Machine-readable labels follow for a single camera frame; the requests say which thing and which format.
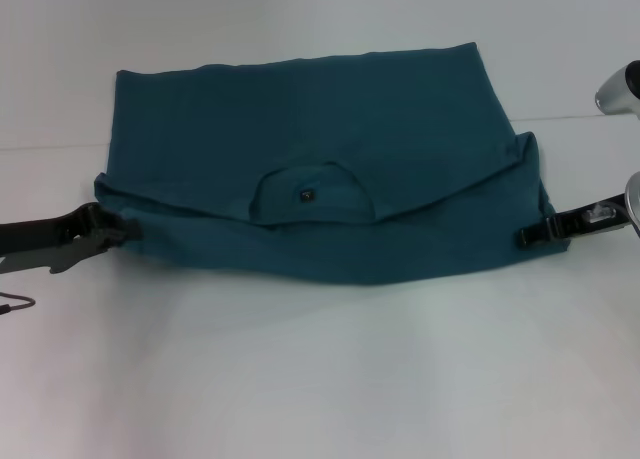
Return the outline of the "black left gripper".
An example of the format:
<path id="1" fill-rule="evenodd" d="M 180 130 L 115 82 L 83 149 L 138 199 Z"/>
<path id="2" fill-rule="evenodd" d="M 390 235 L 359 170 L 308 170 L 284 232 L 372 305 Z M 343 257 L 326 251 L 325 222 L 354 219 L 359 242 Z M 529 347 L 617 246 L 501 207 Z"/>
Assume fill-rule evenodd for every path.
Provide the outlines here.
<path id="1" fill-rule="evenodd" d="M 87 203 L 66 215 L 1 226 L 1 272 L 47 268 L 67 271 L 125 242 L 143 238 L 135 219 Z"/>

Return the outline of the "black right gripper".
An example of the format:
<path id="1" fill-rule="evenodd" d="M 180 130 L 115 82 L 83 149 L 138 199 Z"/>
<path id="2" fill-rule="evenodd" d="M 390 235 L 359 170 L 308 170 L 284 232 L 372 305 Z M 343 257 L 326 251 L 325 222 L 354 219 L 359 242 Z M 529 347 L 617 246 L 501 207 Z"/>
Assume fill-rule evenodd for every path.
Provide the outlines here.
<path id="1" fill-rule="evenodd" d="M 527 250 L 553 241 L 565 241 L 593 234 L 614 231 L 631 225 L 625 196 L 619 194 L 570 211 L 556 213 L 520 229 L 516 245 Z"/>

